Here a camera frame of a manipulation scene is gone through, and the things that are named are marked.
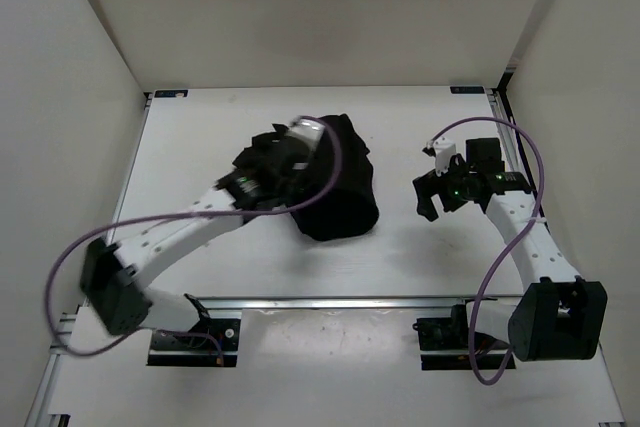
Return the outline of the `black pleated skirt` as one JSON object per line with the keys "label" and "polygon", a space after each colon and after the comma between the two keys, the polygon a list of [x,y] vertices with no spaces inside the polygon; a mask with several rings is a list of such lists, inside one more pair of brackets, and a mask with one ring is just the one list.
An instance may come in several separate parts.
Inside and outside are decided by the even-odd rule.
{"label": "black pleated skirt", "polygon": [[[307,163],[300,164],[304,169],[280,206],[301,234],[317,242],[362,236],[379,219],[370,149],[347,114],[314,120],[324,125],[324,135]],[[261,134],[286,134],[289,126],[274,124]]]}

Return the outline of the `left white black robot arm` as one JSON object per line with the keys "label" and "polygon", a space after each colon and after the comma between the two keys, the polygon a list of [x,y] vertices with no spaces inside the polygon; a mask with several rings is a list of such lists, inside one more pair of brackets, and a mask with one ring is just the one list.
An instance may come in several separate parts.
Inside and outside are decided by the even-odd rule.
{"label": "left white black robot arm", "polygon": [[203,244],[271,211],[295,191],[318,143],[301,134],[261,134],[233,162],[233,170],[185,212],[112,244],[101,238],[86,249],[82,292],[112,336],[149,328],[175,335],[188,347],[208,339],[211,318],[190,294],[171,294],[152,282]]}

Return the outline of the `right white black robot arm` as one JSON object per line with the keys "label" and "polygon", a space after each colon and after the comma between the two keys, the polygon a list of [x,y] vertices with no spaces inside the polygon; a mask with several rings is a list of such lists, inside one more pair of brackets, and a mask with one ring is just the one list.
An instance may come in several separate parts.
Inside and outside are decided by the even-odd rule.
{"label": "right white black robot arm", "polygon": [[496,138],[471,139],[465,154],[439,137],[425,153],[435,167],[414,179],[417,212],[435,221],[433,200],[446,212],[478,205],[510,246],[524,291],[515,306],[497,300],[470,301],[453,317],[449,334],[470,347],[484,335],[510,346],[520,361],[587,360],[594,357],[607,304],[598,281],[587,281],[566,260],[535,212],[524,175],[508,172]]}

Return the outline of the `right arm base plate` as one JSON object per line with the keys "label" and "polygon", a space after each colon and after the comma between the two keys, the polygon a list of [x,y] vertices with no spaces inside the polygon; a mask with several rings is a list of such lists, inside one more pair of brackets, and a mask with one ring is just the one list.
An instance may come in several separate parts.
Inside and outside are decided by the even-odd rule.
{"label": "right arm base plate", "polygon": [[[422,371],[469,371],[466,308],[455,305],[448,317],[422,317],[412,325],[417,333]],[[475,334],[475,355],[480,370],[497,370],[507,344],[487,334]]]}

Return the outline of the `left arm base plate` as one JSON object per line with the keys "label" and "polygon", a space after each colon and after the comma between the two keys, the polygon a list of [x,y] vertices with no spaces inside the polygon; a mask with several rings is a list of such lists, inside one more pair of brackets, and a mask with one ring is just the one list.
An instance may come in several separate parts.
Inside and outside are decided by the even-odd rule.
{"label": "left arm base plate", "polygon": [[240,311],[211,311],[208,339],[176,337],[153,332],[149,344],[149,367],[234,368],[237,365],[242,314]]}

